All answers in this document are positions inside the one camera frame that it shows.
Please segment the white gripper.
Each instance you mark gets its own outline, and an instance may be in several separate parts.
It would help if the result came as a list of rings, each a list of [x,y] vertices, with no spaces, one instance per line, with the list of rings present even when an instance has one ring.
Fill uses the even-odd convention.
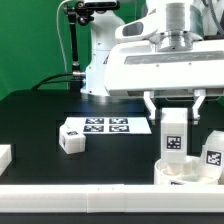
[[[224,94],[224,38],[205,40],[191,27],[175,21],[158,26],[143,18],[116,29],[117,44],[105,68],[104,86],[113,97],[140,98],[155,123],[157,97],[192,97],[193,124],[206,95]]]

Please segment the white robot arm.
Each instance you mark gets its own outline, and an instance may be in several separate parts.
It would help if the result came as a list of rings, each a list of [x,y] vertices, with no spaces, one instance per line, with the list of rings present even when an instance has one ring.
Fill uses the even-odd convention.
[[[155,98],[196,99],[193,115],[206,97],[224,95],[224,33],[214,14],[223,2],[146,0],[147,14],[118,27],[97,17],[87,86],[115,98],[142,97],[154,116]]]

